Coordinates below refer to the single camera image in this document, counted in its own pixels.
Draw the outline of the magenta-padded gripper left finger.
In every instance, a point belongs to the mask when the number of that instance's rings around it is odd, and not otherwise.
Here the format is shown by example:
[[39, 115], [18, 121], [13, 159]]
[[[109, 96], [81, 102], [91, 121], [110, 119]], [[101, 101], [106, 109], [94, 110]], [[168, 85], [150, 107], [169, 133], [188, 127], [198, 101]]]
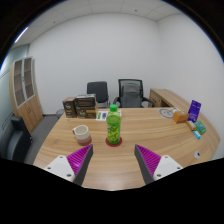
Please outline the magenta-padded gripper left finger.
[[68, 156], [59, 155], [44, 170], [81, 186], [92, 155], [93, 145], [90, 144]]

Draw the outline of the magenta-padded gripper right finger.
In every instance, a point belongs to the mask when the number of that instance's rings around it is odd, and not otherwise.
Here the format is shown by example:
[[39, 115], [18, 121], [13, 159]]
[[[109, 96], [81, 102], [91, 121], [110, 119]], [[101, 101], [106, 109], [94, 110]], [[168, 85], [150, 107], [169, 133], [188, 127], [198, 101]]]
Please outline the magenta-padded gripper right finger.
[[159, 156], [140, 145], [135, 145], [134, 154], [145, 184], [152, 183], [182, 169], [182, 166], [169, 155]]

